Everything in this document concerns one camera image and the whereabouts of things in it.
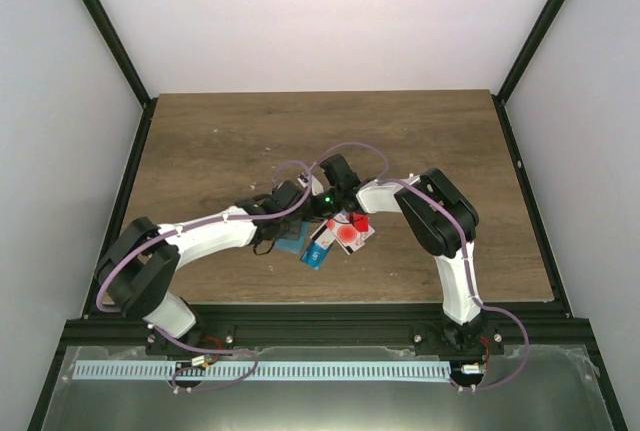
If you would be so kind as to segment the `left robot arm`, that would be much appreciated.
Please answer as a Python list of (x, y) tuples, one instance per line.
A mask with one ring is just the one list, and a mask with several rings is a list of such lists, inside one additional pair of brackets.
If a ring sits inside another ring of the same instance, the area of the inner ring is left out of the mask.
[(138, 218), (98, 262), (96, 307), (143, 320), (168, 335), (178, 352), (194, 354), (203, 346), (205, 332), (186, 302), (169, 291), (175, 273), (215, 253), (276, 239), (310, 201), (309, 188), (285, 181), (269, 194), (204, 218), (164, 225)]

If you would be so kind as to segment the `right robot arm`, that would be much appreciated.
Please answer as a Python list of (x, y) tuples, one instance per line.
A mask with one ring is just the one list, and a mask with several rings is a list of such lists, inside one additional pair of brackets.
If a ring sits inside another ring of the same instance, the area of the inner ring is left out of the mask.
[(329, 188), (312, 199), (314, 213), (355, 226), (378, 213), (401, 214), (419, 245), (431, 255), (443, 292), (443, 335), (458, 354), (472, 350), (483, 328), (473, 262), (479, 216), (437, 168), (405, 179), (361, 180), (346, 159), (334, 154), (319, 163)]

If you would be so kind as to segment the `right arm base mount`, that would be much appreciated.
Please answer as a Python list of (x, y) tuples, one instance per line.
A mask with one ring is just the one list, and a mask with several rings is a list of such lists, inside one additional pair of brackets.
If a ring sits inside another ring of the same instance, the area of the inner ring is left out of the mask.
[(494, 339), (496, 330), (489, 326), (462, 329), (457, 325), (418, 322), (409, 338), (417, 354), (437, 355), (441, 359), (479, 357), (486, 350), (491, 356), (504, 354), (504, 346)]

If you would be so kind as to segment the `teal leather card holder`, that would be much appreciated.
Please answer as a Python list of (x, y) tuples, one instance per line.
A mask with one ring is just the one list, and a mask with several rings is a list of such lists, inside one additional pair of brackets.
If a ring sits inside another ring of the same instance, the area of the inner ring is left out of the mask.
[(275, 241), (274, 249), (290, 254), (300, 254), (304, 246), (310, 224), (298, 222), (290, 232)]

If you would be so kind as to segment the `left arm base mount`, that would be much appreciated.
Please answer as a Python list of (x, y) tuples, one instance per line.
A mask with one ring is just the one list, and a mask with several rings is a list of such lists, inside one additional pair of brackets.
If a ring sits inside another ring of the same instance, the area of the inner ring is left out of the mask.
[(199, 331), (190, 331), (181, 338), (168, 339), (158, 330), (150, 331), (147, 337), (146, 352), (148, 355), (167, 357), (184, 357), (196, 355), (231, 356), (235, 350), (216, 337), (205, 337)]

